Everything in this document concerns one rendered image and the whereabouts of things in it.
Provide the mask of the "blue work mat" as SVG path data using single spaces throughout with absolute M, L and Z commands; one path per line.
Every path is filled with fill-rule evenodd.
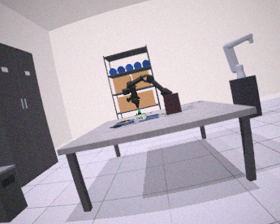
M 146 117 L 146 119 L 140 120 L 139 122 L 148 121 L 148 120 L 156 119 L 156 118 L 160 118 L 159 114 L 149 115 L 149 116 Z M 122 125 L 122 126 L 126 126 L 126 125 L 128 125 L 128 124 L 135 123 L 134 120 L 135 120 L 135 119 L 131 119 L 131 120 L 128 121 L 128 123 L 126 123 L 126 122 L 122 122 L 122 123 L 119 122 L 119 123 L 116 123 L 115 125 L 119 125 L 119 124 L 124 124 L 124 123 L 125 123 L 125 124 Z M 115 125 L 114 125 L 114 126 L 115 126 Z

